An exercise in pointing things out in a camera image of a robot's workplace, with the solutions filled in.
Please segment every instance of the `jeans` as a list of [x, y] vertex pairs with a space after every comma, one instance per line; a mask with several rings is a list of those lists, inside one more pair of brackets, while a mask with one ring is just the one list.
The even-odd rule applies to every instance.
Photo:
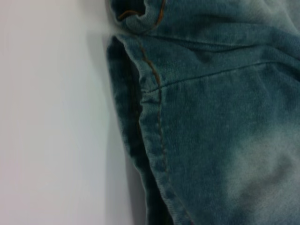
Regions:
[[300, 1], [110, 0], [148, 225], [300, 225]]

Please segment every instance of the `blue denim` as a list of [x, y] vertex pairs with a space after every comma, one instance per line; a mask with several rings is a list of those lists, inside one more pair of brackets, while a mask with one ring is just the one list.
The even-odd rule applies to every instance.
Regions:
[[300, 2], [110, 2], [146, 224], [300, 225]]

